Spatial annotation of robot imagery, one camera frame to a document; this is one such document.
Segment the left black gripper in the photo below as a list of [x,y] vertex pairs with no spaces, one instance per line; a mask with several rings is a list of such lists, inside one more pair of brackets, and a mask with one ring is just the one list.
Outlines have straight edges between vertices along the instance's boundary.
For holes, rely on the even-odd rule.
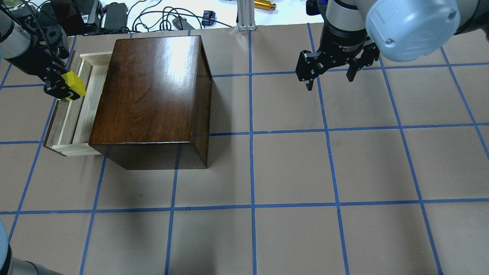
[[17,57],[8,58],[8,62],[22,72],[43,80],[46,94],[56,99],[72,101],[72,90],[61,76],[66,73],[64,59],[68,57],[67,45],[67,41],[63,40],[51,52],[34,36],[30,38],[28,48]]

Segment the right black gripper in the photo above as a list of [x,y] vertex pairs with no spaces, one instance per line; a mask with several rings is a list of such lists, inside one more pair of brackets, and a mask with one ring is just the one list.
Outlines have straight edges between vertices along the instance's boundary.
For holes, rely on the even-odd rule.
[[365,28],[347,31],[324,23],[318,52],[302,50],[299,53],[295,73],[300,82],[304,82],[308,91],[313,88],[314,80],[320,71],[326,71],[348,64],[346,73],[349,82],[353,82],[358,71],[369,67],[379,60],[380,50],[373,40],[367,39]]

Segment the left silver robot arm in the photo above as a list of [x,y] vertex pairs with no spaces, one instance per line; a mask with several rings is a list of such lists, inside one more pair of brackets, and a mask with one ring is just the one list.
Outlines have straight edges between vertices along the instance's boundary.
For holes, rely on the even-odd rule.
[[[61,27],[31,27],[20,23],[6,8],[1,8],[1,56],[22,72],[44,82],[44,92],[61,100],[75,100],[81,93],[68,85],[65,62],[68,57],[66,35]],[[40,264],[13,256],[5,225],[1,228],[2,275],[55,275]]]

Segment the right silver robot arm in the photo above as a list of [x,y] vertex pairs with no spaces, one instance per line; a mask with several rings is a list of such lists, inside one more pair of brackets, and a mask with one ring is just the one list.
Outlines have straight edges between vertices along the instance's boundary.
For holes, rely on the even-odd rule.
[[308,0],[306,10],[324,21],[318,50],[301,51],[295,68],[309,91],[332,68],[348,66],[352,82],[381,55],[414,61],[452,36],[488,30],[487,0]]

